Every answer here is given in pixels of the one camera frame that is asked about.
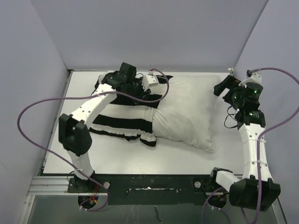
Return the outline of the black white striped pillowcase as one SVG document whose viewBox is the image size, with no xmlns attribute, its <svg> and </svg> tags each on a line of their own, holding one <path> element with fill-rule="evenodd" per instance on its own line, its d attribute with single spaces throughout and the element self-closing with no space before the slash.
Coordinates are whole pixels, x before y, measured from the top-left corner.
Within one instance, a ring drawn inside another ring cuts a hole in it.
<svg viewBox="0 0 299 224">
<path fill-rule="evenodd" d="M 153 117 L 160 104 L 161 101 L 136 105 L 133 100 L 118 95 L 96 117 L 89 132 L 127 141 L 139 139 L 143 144 L 155 147 L 157 140 L 153 134 Z"/>
</svg>

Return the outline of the white pillow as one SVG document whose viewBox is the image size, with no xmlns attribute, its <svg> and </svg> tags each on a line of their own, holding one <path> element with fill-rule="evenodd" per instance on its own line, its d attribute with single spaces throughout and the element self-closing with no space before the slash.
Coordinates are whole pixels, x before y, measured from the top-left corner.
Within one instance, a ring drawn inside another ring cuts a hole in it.
<svg viewBox="0 0 299 224">
<path fill-rule="evenodd" d="M 220 82 L 215 75 L 171 77 L 167 96 L 153 116 L 153 134 L 212 153 L 217 101 L 214 86 Z"/>
</svg>

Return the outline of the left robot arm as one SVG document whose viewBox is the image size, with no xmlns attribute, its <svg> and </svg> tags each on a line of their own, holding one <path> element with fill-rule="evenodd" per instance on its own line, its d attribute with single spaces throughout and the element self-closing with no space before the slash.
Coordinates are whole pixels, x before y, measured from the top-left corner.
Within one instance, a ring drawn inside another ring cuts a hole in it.
<svg viewBox="0 0 299 224">
<path fill-rule="evenodd" d="M 149 75 L 136 77 L 136 68 L 122 63 L 117 71 L 100 75 L 92 98 L 67 115 L 63 113 L 58 122 L 58 140 L 68 152 L 74 169 L 74 180 L 85 192 L 95 186 L 94 170 L 90 164 L 88 150 L 92 145 L 89 133 L 92 122 L 105 107 L 116 99 L 116 92 L 146 100 L 151 93 L 150 85 L 157 79 Z"/>
</svg>

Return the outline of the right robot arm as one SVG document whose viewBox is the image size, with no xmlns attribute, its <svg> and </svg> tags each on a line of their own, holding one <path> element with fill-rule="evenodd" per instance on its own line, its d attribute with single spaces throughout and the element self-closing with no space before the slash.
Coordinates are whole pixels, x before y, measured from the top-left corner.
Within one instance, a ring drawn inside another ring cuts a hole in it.
<svg viewBox="0 0 299 224">
<path fill-rule="evenodd" d="M 214 95 L 220 96 L 228 89 L 223 100 L 235 109 L 237 129 L 242 139 L 244 171 L 237 178 L 232 171 L 213 168 L 208 179 L 209 188 L 218 191 L 222 187 L 229 193 L 233 206 L 266 211 L 278 198 L 281 188 L 274 183 L 265 151 L 265 116 L 259 110 L 262 93 L 261 77 L 253 74 L 244 81 L 228 75 L 214 87 Z"/>
</svg>

